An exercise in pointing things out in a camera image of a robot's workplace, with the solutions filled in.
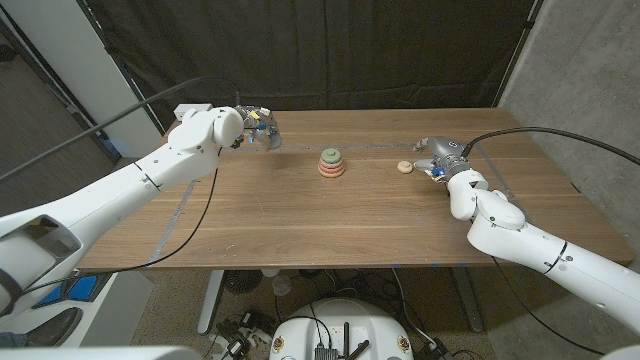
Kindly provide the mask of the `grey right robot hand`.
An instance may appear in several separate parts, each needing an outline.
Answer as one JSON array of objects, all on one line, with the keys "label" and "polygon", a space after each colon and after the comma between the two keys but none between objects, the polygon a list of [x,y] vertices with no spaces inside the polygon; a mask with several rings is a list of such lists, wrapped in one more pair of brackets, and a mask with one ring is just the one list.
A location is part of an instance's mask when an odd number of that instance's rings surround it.
[{"label": "grey right robot hand", "polygon": [[416,153],[428,151],[430,158],[416,160],[413,164],[416,170],[425,172],[435,182],[446,183],[463,171],[471,170],[470,163],[462,156],[464,147],[442,136],[423,138],[413,148]]}]

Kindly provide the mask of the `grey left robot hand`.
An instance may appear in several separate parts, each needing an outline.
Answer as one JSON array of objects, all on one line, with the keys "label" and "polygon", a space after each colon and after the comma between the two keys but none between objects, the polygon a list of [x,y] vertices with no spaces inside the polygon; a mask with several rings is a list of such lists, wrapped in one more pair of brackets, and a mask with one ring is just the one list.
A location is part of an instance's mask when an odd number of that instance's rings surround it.
[{"label": "grey left robot hand", "polygon": [[244,134],[250,144],[258,142],[265,151],[281,146],[282,138],[277,121],[268,108],[238,105],[235,110],[243,119]]}]

